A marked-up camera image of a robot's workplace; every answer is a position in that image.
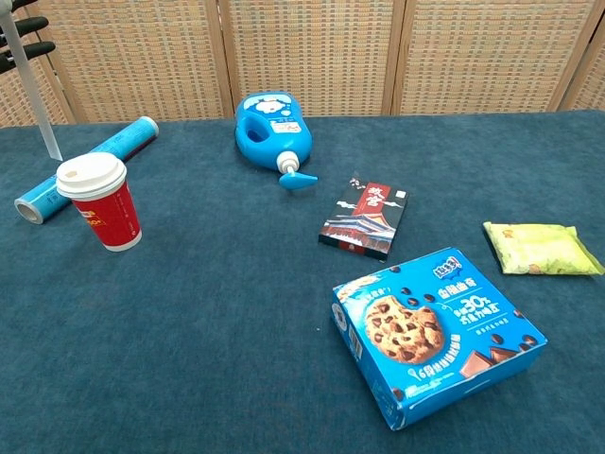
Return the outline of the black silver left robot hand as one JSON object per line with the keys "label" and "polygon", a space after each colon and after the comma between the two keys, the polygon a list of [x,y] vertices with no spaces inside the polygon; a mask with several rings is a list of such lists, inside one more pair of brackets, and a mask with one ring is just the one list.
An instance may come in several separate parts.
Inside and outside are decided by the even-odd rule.
{"label": "black silver left robot hand", "polygon": [[38,32],[49,25],[43,16],[27,17],[15,21],[12,13],[34,3],[31,1],[2,1],[1,2],[1,73],[7,73],[17,66],[17,52],[25,55],[27,60],[46,55],[56,49],[50,41],[41,41],[22,45],[21,38],[27,34]]}

